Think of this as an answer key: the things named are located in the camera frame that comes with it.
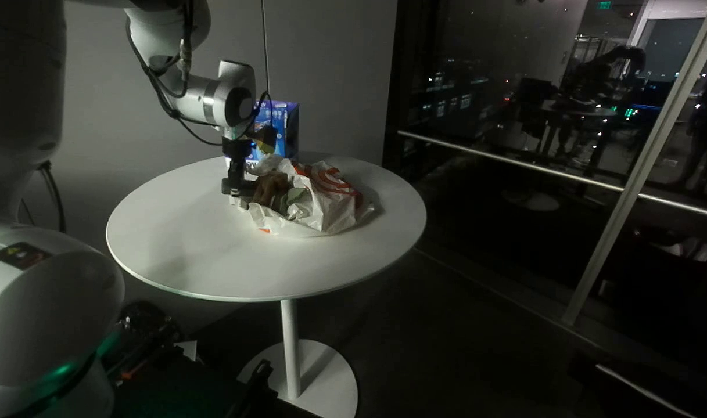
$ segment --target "blue box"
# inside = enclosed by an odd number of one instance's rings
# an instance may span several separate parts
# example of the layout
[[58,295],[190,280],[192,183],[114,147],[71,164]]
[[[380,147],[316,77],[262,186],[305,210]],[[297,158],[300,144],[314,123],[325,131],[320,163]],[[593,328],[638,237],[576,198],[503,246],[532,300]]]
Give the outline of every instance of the blue box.
[[[260,113],[255,117],[255,131],[265,125],[273,124],[276,128],[276,145],[274,154],[284,158],[296,158],[299,152],[299,103],[265,100],[260,106]],[[253,150],[246,160],[246,167],[252,167],[263,159],[265,153],[260,145],[253,142]],[[231,159],[226,157],[227,167]],[[245,173],[245,179],[255,180],[255,176]]]

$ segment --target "table top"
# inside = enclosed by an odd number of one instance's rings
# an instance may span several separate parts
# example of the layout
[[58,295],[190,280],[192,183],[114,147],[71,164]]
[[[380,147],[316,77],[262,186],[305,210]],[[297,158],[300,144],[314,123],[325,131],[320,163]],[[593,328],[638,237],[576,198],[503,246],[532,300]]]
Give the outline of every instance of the table top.
[[588,116],[588,117],[612,117],[616,116],[616,111],[611,109],[606,109],[605,107],[600,107],[591,110],[581,110],[581,109],[555,109],[553,105],[556,100],[545,100],[541,104],[541,109],[544,111],[556,111],[558,113],[565,114],[576,114],[577,116]]
[[361,225],[332,236],[284,238],[258,230],[220,191],[224,157],[166,172],[134,190],[106,227],[116,261],[139,280],[212,301],[279,301],[339,289],[406,254],[425,228],[420,195],[390,171],[353,158],[324,159],[374,201]]

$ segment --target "metal handrail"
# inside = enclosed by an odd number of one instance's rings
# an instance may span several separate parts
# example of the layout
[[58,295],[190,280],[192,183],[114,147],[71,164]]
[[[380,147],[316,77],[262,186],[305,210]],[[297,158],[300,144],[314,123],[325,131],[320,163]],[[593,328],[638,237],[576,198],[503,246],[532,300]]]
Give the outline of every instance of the metal handrail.
[[[609,185],[609,183],[599,182],[598,180],[593,180],[592,178],[583,177],[582,175],[569,174],[568,172],[553,170],[553,169],[550,169],[547,167],[542,167],[542,166],[539,166],[536,164],[527,163],[525,161],[518,161],[518,160],[514,160],[512,158],[507,158],[504,156],[497,156],[496,154],[486,153],[485,151],[475,150],[475,149],[469,148],[467,146],[456,145],[456,143],[450,143],[450,142],[446,142],[445,140],[438,140],[435,138],[430,138],[427,136],[414,134],[412,132],[398,130],[397,133],[399,135],[406,136],[408,138],[422,140],[422,141],[430,142],[430,143],[435,143],[436,145],[446,146],[448,148],[463,151],[465,153],[476,154],[477,156],[489,158],[494,161],[504,162],[506,164],[512,164],[512,165],[515,165],[518,167],[523,167],[523,168],[526,168],[529,170],[544,172],[545,174],[549,174],[549,175],[556,175],[557,177],[569,178],[570,180],[574,180],[575,182],[586,183],[587,185],[593,185],[593,186],[597,186],[599,188],[613,190],[618,193],[622,193],[624,191],[624,188],[622,188],[620,186]],[[707,217],[707,209],[704,209],[703,207],[691,206],[690,204],[685,204],[685,203],[680,203],[678,201],[664,199],[664,198],[661,198],[658,196],[649,195],[647,193],[639,193],[637,195],[637,197],[639,197],[640,199],[643,199],[643,200],[654,201],[656,203],[661,203],[661,204],[665,204],[666,206],[676,207],[678,209],[682,209],[682,210],[689,211],[689,212],[694,212],[695,214],[701,214],[701,215],[704,215],[705,217]]]

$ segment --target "round white table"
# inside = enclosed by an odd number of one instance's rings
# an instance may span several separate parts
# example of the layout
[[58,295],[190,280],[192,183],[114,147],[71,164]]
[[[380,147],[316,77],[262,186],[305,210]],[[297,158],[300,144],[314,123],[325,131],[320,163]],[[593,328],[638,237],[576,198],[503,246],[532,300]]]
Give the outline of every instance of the round white table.
[[290,239],[270,236],[220,192],[224,157],[188,164],[144,183],[115,208],[106,240],[116,261],[139,280],[183,296],[228,302],[281,302],[283,342],[258,360],[274,367],[279,397],[324,418],[353,417],[356,378],[337,351],[299,340],[295,301],[381,272],[406,254],[425,227],[425,206],[414,188],[382,167],[353,158],[324,159],[377,206],[361,225],[339,235]]

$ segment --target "white plastic bag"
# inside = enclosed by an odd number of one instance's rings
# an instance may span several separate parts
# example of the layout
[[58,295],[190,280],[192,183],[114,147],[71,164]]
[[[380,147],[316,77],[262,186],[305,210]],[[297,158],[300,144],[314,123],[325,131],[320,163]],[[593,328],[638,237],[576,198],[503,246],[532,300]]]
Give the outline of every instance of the white plastic bag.
[[269,154],[249,173],[260,176],[273,170],[286,174],[293,187],[286,216],[270,207],[231,198],[265,233],[290,237],[332,235],[374,212],[374,205],[343,179],[340,170],[324,161],[300,164]]

